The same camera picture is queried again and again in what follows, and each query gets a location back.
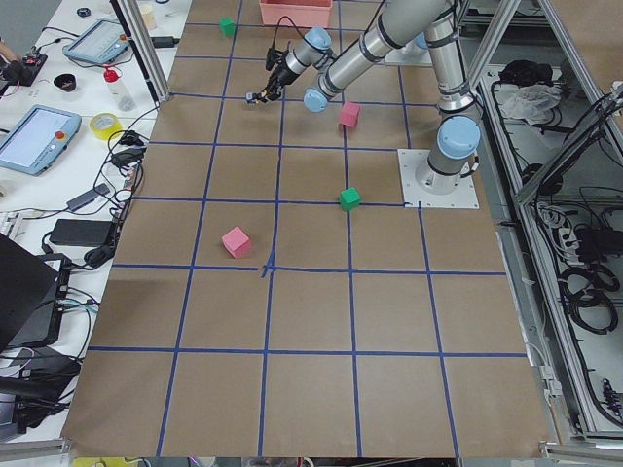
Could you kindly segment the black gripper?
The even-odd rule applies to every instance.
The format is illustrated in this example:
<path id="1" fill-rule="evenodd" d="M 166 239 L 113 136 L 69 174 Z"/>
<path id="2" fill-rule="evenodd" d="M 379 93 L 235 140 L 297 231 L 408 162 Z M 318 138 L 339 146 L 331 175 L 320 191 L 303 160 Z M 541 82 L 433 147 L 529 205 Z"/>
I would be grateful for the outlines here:
<path id="1" fill-rule="evenodd" d="M 262 91 L 265 100 L 276 101 L 281 98 L 282 88 L 292 83 L 292 72 L 287 66 L 289 51 L 279 51 L 270 47 L 267 51 L 265 67 L 271 72 L 266 88 Z"/>

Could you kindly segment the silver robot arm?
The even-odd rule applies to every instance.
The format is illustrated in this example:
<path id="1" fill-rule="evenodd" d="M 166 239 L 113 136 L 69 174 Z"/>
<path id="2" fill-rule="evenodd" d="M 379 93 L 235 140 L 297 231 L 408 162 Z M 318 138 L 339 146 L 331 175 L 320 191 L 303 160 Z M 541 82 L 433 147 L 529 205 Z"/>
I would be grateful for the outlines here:
<path id="1" fill-rule="evenodd" d="M 332 51 L 327 31 L 314 27 L 294 47 L 268 50 L 269 80 L 260 92 L 248 93 L 246 100 L 275 101 L 286 86 L 313 67 L 318 75 L 306 90 L 304 103 L 310 111 L 322 112 L 332 98 L 374 64 L 423 36 L 440 92 L 443 119 L 435 145 L 417 168 L 416 178 L 430 193 L 449 194 L 460 179 L 467 177 L 462 168 L 481 138 L 479 128 L 468 115 L 477 99 L 467 79 L 458 43 L 457 7 L 455 1 L 382 3 L 365 31 L 340 54 Z"/>

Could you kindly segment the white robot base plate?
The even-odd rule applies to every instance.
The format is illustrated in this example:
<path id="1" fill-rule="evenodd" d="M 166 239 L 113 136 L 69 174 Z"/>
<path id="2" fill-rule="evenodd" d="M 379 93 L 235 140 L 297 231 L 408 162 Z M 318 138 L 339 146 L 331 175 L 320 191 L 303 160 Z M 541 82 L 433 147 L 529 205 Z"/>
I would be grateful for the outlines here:
<path id="1" fill-rule="evenodd" d="M 468 163 L 459 174 L 441 175 L 429 166 L 428 155 L 428 150 L 397 150 L 403 204 L 412 208 L 478 209 L 473 177 L 462 178 Z"/>

